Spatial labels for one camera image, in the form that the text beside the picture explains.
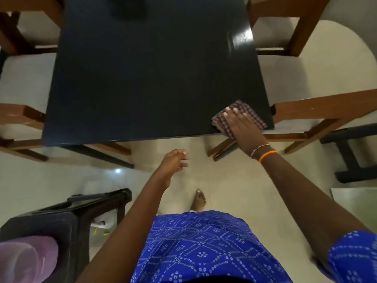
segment checkered cloth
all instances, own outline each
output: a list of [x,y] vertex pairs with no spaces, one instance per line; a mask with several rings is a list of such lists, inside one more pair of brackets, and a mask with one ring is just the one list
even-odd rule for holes
[[[246,103],[241,100],[237,100],[233,104],[229,105],[230,109],[237,108],[241,113],[246,112],[253,120],[257,127],[261,130],[267,127],[267,124],[255,113],[255,111]],[[230,130],[229,124],[224,117],[225,109],[221,110],[212,118],[212,125],[220,130],[223,135],[235,140],[233,132]]]

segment bracelet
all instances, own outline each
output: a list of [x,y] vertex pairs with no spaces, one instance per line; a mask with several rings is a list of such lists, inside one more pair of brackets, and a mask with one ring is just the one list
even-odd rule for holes
[[271,154],[271,153],[278,153],[276,150],[273,150],[273,151],[270,151],[270,152],[267,152],[267,153],[264,153],[260,158],[259,158],[259,162],[262,163],[262,159],[264,157],[266,157],[268,154]]
[[264,146],[269,146],[270,144],[264,144],[264,145],[261,145],[261,146],[258,146],[257,148],[255,148],[253,151],[252,151],[252,154],[250,155],[250,157],[253,157],[254,153],[259,149],[259,148],[262,148]]

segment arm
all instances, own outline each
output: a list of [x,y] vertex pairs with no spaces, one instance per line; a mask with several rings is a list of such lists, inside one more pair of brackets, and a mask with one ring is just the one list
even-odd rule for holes
[[[247,155],[257,147],[267,144],[266,138],[253,120],[238,110],[227,110],[226,117],[238,146]],[[273,150],[270,146],[259,148],[253,158]],[[330,248],[351,231],[369,231],[358,219],[331,200],[277,153],[263,158],[262,165],[275,184],[285,205],[308,240],[318,259],[327,265]]]
[[114,233],[79,276],[76,283],[125,283],[131,280],[164,191],[175,172],[188,160],[186,150],[174,150],[164,157],[131,209]]

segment dark stool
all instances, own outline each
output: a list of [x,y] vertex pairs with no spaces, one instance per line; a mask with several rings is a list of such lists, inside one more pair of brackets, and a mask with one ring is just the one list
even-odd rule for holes
[[132,200],[129,189],[94,195],[74,195],[66,202],[19,215],[0,228],[0,242],[41,235],[53,237],[59,246],[58,262],[44,283],[73,283],[89,263],[92,220],[117,209],[117,224]]
[[321,144],[334,142],[346,163],[347,171],[335,172],[339,182],[350,183],[377,178],[377,165],[365,168],[360,167],[347,142],[350,139],[359,139],[372,135],[377,135],[377,123],[337,130],[320,140]]

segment foot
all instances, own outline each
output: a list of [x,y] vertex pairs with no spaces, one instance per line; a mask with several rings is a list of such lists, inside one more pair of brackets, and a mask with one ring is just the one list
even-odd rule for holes
[[207,202],[205,201],[204,193],[202,193],[200,190],[197,190],[190,210],[201,212],[204,209],[206,203]]

